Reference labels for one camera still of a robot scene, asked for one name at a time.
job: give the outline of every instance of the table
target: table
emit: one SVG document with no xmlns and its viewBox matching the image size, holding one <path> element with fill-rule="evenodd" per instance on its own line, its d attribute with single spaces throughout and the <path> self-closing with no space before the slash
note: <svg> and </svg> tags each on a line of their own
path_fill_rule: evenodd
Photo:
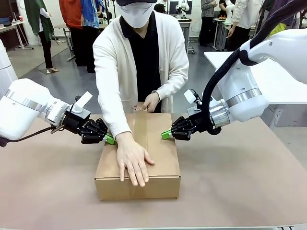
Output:
<svg viewBox="0 0 307 230">
<path fill-rule="evenodd" d="M 106 27 L 107 27 L 107 24 L 99 24 L 99 29 L 100 30 L 101 29 L 105 29 Z M 74 59 L 75 55 L 73 54 L 73 52 L 70 49 L 72 44 L 69 42 L 69 39 L 68 39 L 68 36 L 67 36 L 67 34 L 68 34 L 69 37 L 70 37 L 71 30 L 67 27 L 67 25 L 65 23 L 61 24 L 61 25 L 58 25 L 58 26 L 55 26 L 55 28 L 63 29 L 64 35 L 65 35 L 65 39 L 66 39 L 66 43 L 67 43 L 67 47 L 68 47 L 69 52 L 70 52 L 70 57 L 67 59 L 67 61 L 70 61 L 70 60 Z"/>
<path fill-rule="evenodd" d="M 180 27 L 182 28 L 182 32 L 185 39 L 185 47 L 187 50 L 187 53 L 189 52 L 189 34 L 190 34 L 190 27 L 192 24 L 192 21 L 190 19 L 178 19 Z"/>
<path fill-rule="evenodd" d="M 213 18 L 213 20 L 216 21 L 216 29 L 212 48 L 215 50 L 224 51 L 227 38 L 227 36 L 224 35 L 227 33 L 225 32 L 222 22 L 225 20 L 219 18 Z"/>
<path fill-rule="evenodd" d="M 204 55 L 213 67 L 219 68 L 232 52 L 205 52 Z M 296 81 L 278 63 L 268 59 L 252 66 L 251 71 L 262 94 L 269 99 L 269 104 L 277 105 L 269 127 L 274 129 L 286 104 L 307 104 L 307 85 Z"/>
<path fill-rule="evenodd" d="M 26 47 L 24 47 L 23 42 L 22 42 L 21 37 L 20 37 L 20 34 L 18 32 L 17 26 L 21 25 L 23 23 L 25 23 L 25 21 L 23 21 L 23 22 L 15 22 L 15 23 L 12 23 L 10 26 L 6 26 L 6 27 L 3 27 L 3 28 L 0 28 L 0 34 L 6 32 L 6 31 L 9 31 L 9 30 L 16 30 L 18 41 L 19 41 L 19 44 L 20 44 L 20 48 L 16 48 L 15 50 L 33 50 L 34 48 L 26 48 Z"/>
<path fill-rule="evenodd" d="M 27 134 L 45 127 L 37 119 Z M 63 131 L 0 149 L 1 227 L 199 229 L 307 222 L 307 172 L 260 118 L 234 122 L 217 136 L 195 133 L 189 142 L 177 141 L 178 200 L 100 202 L 94 176 L 103 144 L 80 141 Z"/>
</svg>

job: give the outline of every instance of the brown tabletop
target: brown tabletop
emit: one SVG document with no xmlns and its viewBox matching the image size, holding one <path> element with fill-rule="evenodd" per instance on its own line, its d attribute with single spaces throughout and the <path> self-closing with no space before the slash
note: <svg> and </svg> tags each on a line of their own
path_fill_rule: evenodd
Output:
<svg viewBox="0 0 307 230">
<path fill-rule="evenodd" d="M 45 128 L 36 120 L 28 133 Z M 178 141 L 176 199 L 99 201 L 103 144 L 68 131 L 0 149 L 0 226 L 24 230 L 286 226 L 307 222 L 307 173 L 259 119 Z"/>
</svg>

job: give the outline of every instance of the box flap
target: box flap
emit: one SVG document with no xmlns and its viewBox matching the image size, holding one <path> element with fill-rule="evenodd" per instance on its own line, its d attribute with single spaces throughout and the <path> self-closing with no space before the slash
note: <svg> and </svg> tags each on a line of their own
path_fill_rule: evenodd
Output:
<svg viewBox="0 0 307 230">
<path fill-rule="evenodd" d="M 126 114 L 127 122 L 134 132 L 135 114 Z M 180 176 L 177 150 L 174 140 L 162 140 L 161 133 L 171 127 L 170 114 L 147 114 L 147 150 L 155 162 L 147 164 L 149 176 Z M 96 172 L 96 178 L 119 178 L 116 158 L 117 145 L 105 145 Z"/>
</svg>

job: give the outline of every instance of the orange jacket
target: orange jacket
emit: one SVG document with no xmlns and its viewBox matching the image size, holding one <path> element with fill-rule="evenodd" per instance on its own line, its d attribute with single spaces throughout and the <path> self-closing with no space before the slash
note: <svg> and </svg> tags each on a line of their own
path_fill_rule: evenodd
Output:
<svg viewBox="0 0 307 230">
<path fill-rule="evenodd" d="M 59 7 L 67 27 L 82 28 L 80 0 L 59 0 Z"/>
</svg>

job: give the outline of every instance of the hand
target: hand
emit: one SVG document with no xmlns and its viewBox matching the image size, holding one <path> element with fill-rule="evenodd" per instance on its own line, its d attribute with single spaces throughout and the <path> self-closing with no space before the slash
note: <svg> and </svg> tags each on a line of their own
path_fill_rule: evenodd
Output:
<svg viewBox="0 0 307 230">
<path fill-rule="evenodd" d="M 81 25 L 84 26 L 84 17 L 83 17 L 83 14 L 81 14 Z"/>
<path fill-rule="evenodd" d="M 141 106 L 140 110 L 143 111 L 147 108 L 148 113 L 153 113 L 159 101 L 160 101 L 159 94 L 157 92 L 153 92 L 152 94 L 149 94 L 146 97 L 145 102 Z"/>
<path fill-rule="evenodd" d="M 146 149 L 134 141 L 130 132 L 118 134 L 116 141 L 120 181 L 124 181 L 126 167 L 132 184 L 137 186 L 139 181 L 140 186 L 144 187 L 149 180 L 145 160 L 151 165 L 154 165 L 154 161 Z"/>
<path fill-rule="evenodd" d="M 232 28 L 229 30 L 229 32 L 228 32 L 228 37 L 231 37 L 232 34 L 234 33 L 234 31 L 235 31 L 235 29 L 234 29 L 234 27 L 232 27 Z"/>
<path fill-rule="evenodd" d="M 213 7 L 216 7 L 216 6 L 217 6 L 216 1 L 211 2 L 211 4 L 212 4 Z"/>
</svg>

